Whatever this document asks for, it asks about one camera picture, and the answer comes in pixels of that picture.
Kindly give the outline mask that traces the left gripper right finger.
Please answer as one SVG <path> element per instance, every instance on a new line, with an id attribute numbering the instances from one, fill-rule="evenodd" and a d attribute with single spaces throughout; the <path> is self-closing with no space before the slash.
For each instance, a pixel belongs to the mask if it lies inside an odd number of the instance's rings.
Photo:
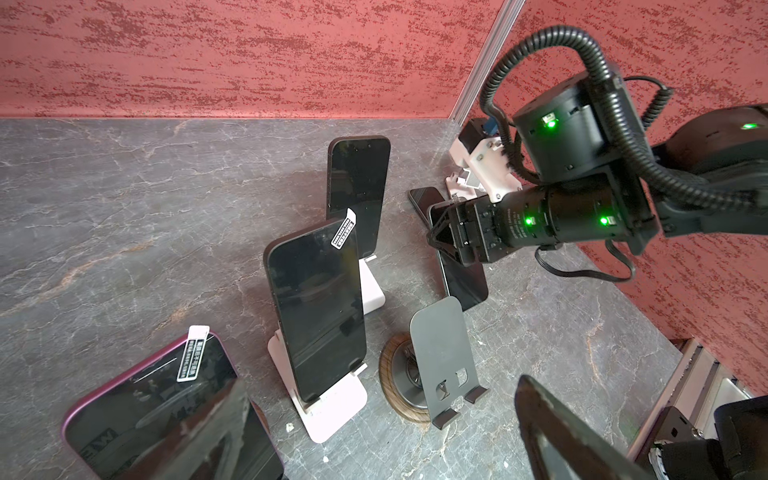
<path id="1" fill-rule="evenodd" d="M 520 435 L 536 479 L 650 479 L 530 375 L 514 398 Z"/>

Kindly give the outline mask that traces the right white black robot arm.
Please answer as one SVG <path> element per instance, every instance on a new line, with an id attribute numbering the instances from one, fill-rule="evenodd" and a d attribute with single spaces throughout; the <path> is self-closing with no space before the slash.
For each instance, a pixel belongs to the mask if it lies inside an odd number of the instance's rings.
<path id="1" fill-rule="evenodd" d="M 505 78 L 527 57 L 575 51 L 583 71 L 513 115 L 495 103 Z M 625 243 L 640 254 L 657 235 L 763 235 L 767 231 L 767 108 L 714 110 L 652 144 L 651 124 L 671 97 L 660 87 L 638 113 L 619 68 L 586 31 L 539 30 L 505 53 L 479 95 L 498 128 L 502 172 L 528 182 L 450 204 L 428 243 L 460 263 L 492 263 L 524 247 Z"/>

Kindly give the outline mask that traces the purple case phone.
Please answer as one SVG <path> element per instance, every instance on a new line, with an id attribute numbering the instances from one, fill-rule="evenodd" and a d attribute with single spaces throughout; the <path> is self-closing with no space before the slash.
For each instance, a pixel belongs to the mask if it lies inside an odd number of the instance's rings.
<path id="1" fill-rule="evenodd" d="M 188 333 L 79 400 L 65 417 L 63 439 L 99 478 L 123 479 L 234 380 L 242 381 L 218 336 L 208 328 Z M 232 479 L 282 479 L 284 465 L 268 425 L 248 399 Z"/>

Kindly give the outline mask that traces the grey stand wooden base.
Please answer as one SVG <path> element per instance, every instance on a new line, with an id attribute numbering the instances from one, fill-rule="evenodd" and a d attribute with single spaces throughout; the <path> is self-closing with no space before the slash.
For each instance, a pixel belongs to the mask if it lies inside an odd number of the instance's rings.
<path id="1" fill-rule="evenodd" d="M 396 413 L 439 430 L 459 416 L 456 400 L 477 403 L 487 388 L 478 379 L 459 300 L 448 296 L 414 314 L 409 330 L 386 343 L 379 378 Z"/>

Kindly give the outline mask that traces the white phone stand front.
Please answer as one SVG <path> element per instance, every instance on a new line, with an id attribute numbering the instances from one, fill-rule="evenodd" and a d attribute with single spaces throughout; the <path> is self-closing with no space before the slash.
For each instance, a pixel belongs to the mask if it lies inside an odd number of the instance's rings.
<path id="1" fill-rule="evenodd" d="M 366 405 L 367 391 L 359 378 L 367 368 L 366 363 L 362 363 L 357 370 L 345 375 L 318 400 L 306 403 L 298 395 L 280 330 L 276 330 L 270 338 L 268 351 L 304 428 L 314 443 L 326 442 Z"/>

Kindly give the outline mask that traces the black phone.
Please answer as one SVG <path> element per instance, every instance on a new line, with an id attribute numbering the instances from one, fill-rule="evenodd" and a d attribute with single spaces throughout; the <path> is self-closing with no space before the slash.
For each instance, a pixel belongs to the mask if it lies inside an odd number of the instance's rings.
<path id="1" fill-rule="evenodd" d="M 420 187 L 408 192 L 408 199 L 426 227 L 431 228 L 443 212 L 445 198 L 435 187 Z"/>
<path id="2" fill-rule="evenodd" d="M 263 262 L 298 396 L 311 404 L 367 353 L 356 231 L 327 220 L 272 241 Z"/>
<path id="3" fill-rule="evenodd" d="M 355 213 L 360 259 L 376 249 L 390 153 L 390 140 L 381 135 L 340 137 L 328 148 L 326 218 Z"/>

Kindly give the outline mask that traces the aluminium frame rail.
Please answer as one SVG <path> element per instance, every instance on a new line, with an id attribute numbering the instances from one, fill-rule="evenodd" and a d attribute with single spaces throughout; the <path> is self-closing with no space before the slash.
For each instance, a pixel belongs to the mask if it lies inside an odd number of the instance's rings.
<path id="1" fill-rule="evenodd" d="M 767 398 L 690 339 L 630 447 L 653 479 L 765 479 Z"/>

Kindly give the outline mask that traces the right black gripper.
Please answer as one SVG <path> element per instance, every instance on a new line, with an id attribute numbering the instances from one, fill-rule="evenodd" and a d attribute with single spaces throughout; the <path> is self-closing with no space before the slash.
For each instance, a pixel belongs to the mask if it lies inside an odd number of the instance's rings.
<path id="1" fill-rule="evenodd" d="M 493 263 L 524 247 L 599 240 L 624 242 L 639 255 L 654 237 L 654 215 L 639 180 L 612 173 L 436 209 L 427 241 L 463 265 Z"/>

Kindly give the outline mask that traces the right corner aluminium post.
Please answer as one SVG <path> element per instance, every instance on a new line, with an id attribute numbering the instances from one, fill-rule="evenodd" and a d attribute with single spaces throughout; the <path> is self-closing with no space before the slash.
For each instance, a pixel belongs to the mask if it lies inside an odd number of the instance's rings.
<path id="1" fill-rule="evenodd" d="M 493 17 L 491 29 L 450 114 L 449 119 L 454 125 L 466 120 L 525 3 L 525 0 L 505 0 Z"/>

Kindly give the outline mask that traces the silver edged phone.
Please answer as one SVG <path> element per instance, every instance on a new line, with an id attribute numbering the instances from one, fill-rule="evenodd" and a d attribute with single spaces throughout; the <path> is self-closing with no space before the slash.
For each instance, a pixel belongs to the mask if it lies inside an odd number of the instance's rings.
<path id="1" fill-rule="evenodd" d="M 451 206 L 450 201 L 434 204 L 429 208 L 432 226 L 436 226 L 446 209 Z M 453 236 L 450 227 L 445 227 L 438 234 L 439 241 L 453 244 Z M 438 258 L 443 275 L 443 283 L 446 295 L 459 300 L 462 310 L 467 311 L 484 302 L 489 295 L 489 289 L 483 265 L 473 263 L 464 266 L 454 256 L 438 251 Z"/>

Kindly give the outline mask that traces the white phone stand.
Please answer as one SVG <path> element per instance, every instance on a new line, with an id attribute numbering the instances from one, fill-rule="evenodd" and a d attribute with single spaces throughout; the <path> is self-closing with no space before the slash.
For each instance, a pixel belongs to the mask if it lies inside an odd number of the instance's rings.
<path id="1" fill-rule="evenodd" d="M 385 295 L 375 277 L 373 276 L 368 263 L 364 259 L 359 260 L 360 284 L 363 302 L 363 314 L 378 310 L 385 304 Z"/>
<path id="2" fill-rule="evenodd" d="M 476 178 L 469 170 L 454 172 L 445 179 L 448 195 L 452 199 L 471 200 L 478 196 L 478 187 L 473 185 Z"/>
<path id="3" fill-rule="evenodd" d="M 367 391 L 359 378 L 367 368 L 366 363 L 362 363 L 357 370 L 345 375 L 318 400 L 306 403 L 298 395 L 280 330 L 276 330 L 270 338 L 268 351 L 304 428 L 314 443 L 326 442 L 366 405 Z"/>

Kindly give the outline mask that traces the black phone on white stand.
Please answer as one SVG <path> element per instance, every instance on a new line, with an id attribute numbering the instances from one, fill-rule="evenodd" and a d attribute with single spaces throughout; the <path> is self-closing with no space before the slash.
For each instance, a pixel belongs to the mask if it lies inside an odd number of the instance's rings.
<path id="1" fill-rule="evenodd" d="M 311 404 L 367 353 L 356 231 L 327 220 L 272 241 L 263 262 L 298 396 Z"/>

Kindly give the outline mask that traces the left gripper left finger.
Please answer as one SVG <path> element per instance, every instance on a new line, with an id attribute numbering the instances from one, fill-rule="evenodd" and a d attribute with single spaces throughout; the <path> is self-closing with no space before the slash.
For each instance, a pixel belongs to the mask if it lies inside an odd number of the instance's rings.
<path id="1" fill-rule="evenodd" d="M 121 477 L 232 479 L 244 445 L 248 412 L 244 383 L 234 380 Z"/>

